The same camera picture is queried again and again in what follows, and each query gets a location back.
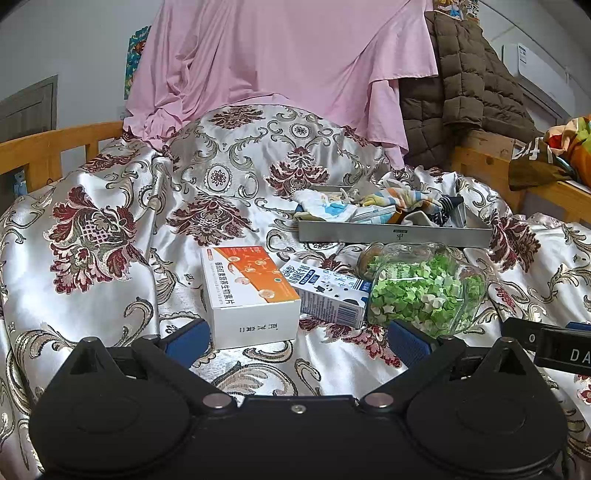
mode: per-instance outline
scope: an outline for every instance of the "white carton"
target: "white carton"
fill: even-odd
[[[301,298],[301,312],[360,328],[369,301],[371,283],[360,278],[289,260],[281,272]]]
[[[296,338],[300,298],[262,247],[205,247],[201,260],[214,348]]]

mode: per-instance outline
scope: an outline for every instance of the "door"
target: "door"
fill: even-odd
[[[57,75],[0,101],[0,142],[56,128]],[[14,174],[0,175],[0,213],[14,201]]]

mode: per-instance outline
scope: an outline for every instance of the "bed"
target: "bed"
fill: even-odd
[[[238,128],[224,129],[237,118]],[[111,138],[99,153],[98,142]],[[80,146],[87,163],[55,181],[60,152]],[[139,335],[165,336],[204,315],[194,260],[199,245],[257,243],[279,265],[296,258],[353,273],[362,245],[299,243],[287,199],[299,185],[293,166],[303,166],[299,178],[309,183],[354,184],[362,176],[386,175],[424,191],[457,192],[491,224],[488,251],[452,249],[483,268],[489,280],[476,323],[461,336],[468,344],[490,346],[500,335],[499,321],[508,316],[560,325],[588,318],[590,232],[544,215],[529,220],[513,215],[521,198],[505,187],[506,160],[458,148],[451,173],[420,167],[388,172],[384,160],[380,148],[354,132],[280,105],[217,109],[185,126],[162,152],[123,133],[121,122],[0,144],[3,171],[25,167],[28,189],[36,190],[0,219],[5,477],[32,478],[42,469],[27,436],[29,399],[43,394],[78,339],[98,335],[106,345],[128,345]],[[232,176],[236,182],[229,184]],[[590,197],[579,189],[556,184],[537,190],[554,202],[560,192],[571,218],[589,217]],[[84,218],[98,221],[89,230]],[[209,220],[214,225],[206,229]],[[119,243],[103,249],[108,258],[100,249],[90,251],[96,262],[85,275],[68,277],[62,267],[70,265],[72,249],[80,253],[87,245],[84,235],[100,234],[101,222],[119,225]],[[406,367],[381,327],[355,330],[305,317],[293,342],[228,351],[210,346],[191,369],[240,401],[250,394],[359,398]],[[585,478],[591,380],[543,374],[569,417],[572,478]]]

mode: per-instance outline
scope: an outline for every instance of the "brown puffer jacket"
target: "brown puffer jacket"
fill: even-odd
[[[471,20],[425,14],[439,77],[400,79],[400,108],[411,166],[449,166],[451,150],[471,129],[530,142],[539,132],[521,88]]]

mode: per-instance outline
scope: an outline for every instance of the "air conditioner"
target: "air conditioner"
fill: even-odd
[[[503,63],[524,94],[564,121],[575,112],[574,93],[550,65],[522,44],[503,45]]]

